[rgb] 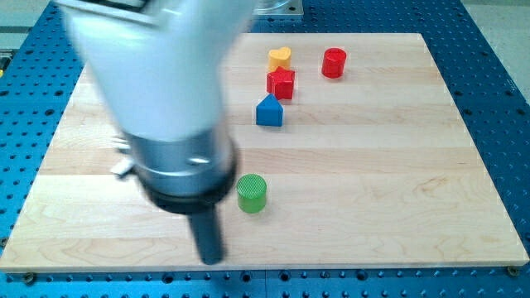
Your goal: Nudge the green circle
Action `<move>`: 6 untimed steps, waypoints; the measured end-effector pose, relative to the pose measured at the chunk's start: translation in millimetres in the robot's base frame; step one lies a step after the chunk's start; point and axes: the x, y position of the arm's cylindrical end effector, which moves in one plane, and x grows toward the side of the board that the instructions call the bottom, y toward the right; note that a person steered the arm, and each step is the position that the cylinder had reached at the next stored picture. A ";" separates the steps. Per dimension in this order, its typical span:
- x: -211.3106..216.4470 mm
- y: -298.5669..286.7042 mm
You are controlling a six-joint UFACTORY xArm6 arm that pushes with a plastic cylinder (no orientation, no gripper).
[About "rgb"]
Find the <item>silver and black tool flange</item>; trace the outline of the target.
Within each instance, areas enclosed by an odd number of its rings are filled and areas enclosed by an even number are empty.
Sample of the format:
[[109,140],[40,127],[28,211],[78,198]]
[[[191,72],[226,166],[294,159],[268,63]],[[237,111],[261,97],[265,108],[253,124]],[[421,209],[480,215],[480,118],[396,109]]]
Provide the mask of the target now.
[[212,213],[234,183],[237,150],[224,123],[174,141],[128,133],[113,141],[123,159],[111,172],[119,179],[135,175],[148,199],[165,211]]

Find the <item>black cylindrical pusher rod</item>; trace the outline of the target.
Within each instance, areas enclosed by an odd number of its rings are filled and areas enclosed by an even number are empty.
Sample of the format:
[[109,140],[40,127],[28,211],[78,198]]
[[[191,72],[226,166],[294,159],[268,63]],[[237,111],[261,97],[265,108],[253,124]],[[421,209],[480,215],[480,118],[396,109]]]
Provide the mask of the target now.
[[188,220],[200,260],[206,265],[220,263],[224,259],[224,240],[216,208],[211,205],[196,210]]

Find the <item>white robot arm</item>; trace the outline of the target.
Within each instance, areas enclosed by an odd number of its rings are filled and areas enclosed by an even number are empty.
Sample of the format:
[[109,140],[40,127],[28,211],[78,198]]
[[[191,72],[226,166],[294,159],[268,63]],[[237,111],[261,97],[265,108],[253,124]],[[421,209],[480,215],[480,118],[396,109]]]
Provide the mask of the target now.
[[224,258],[215,206],[237,151],[226,123],[222,59],[251,21],[249,0],[60,0],[151,201],[185,214],[203,263]]

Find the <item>clear robot base plate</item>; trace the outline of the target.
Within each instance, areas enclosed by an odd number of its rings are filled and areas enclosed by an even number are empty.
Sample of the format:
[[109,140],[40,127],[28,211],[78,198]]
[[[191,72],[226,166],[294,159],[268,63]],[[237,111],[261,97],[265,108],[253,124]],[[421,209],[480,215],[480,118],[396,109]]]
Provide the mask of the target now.
[[258,0],[253,14],[256,16],[301,16],[302,0]]

